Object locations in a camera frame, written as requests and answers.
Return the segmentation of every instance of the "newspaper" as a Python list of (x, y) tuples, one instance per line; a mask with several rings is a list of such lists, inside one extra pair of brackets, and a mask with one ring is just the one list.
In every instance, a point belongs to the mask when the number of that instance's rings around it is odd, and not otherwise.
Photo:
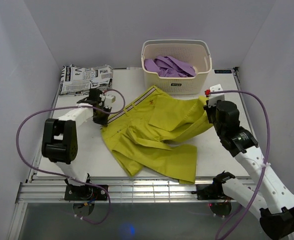
[(75, 65), (63, 66), (61, 70), (59, 95), (85, 95), (89, 89), (111, 89), (113, 69), (109, 65), (81, 68)]

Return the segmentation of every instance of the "purple cloth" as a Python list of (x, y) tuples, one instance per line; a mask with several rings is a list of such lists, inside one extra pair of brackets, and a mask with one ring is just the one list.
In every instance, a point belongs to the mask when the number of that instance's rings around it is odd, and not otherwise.
[(146, 59), (145, 68), (166, 78), (189, 78), (196, 75), (192, 65), (171, 56), (158, 56), (154, 60)]

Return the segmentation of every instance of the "white plastic basket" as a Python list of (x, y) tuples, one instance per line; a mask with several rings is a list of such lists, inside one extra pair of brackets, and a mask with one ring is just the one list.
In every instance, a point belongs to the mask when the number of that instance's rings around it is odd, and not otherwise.
[[(160, 77), (156, 72), (147, 71), (145, 59), (157, 56), (172, 56), (180, 61), (191, 64), (195, 71), (194, 77)], [(209, 48), (200, 40), (149, 40), (142, 46), (141, 63), (144, 70), (146, 88), (156, 85), (172, 95), (198, 94), (205, 83), (208, 73), (212, 70)]]

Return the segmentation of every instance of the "yellow-green garment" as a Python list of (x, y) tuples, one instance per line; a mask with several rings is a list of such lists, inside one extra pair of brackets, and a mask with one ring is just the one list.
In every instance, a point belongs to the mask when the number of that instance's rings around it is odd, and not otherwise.
[(206, 98), (179, 100), (156, 86), (113, 115), (102, 128), (102, 138), (123, 169), (134, 176), (144, 166), (180, 183), (195, 182), (197, 147), (169, 146), (183, 142), (212, 125), (203, 110)]

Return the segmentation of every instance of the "gray wall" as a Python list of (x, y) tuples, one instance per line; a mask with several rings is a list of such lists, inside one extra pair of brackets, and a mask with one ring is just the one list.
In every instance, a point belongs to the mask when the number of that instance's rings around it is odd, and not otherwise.
[(140, 67), (149, 39), (201, 39), (239, 66), (275, 0), (25, 0), (59, 66)]
[[(270, 162), (294, 193), (294, 2), (277, 0), (240, 67), (242, 89), (256, 93), (271, 122)], [(266, 125), (258, 104), (246, 98), (262, 146)]]
[[(20, 122), (51, 106), (59, 68), (22, 0), (0, 0), (0, 240), (6, 238), (20, 181), (28, 169), (15, 149)], [(43, 119), (22, 132), (21, 145), (31, 161)]]

